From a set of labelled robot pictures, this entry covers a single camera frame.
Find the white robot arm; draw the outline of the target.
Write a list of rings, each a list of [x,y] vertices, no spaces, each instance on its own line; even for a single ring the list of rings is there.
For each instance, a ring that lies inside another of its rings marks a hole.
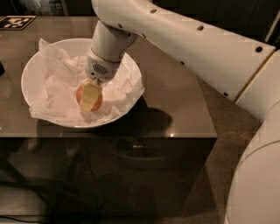
[[[224,224],[280,224],[279,51],[150,0],[91,2],[99,20],[88,77],[112,80],[126,48],[141,36],[261,122],[234,172]]]

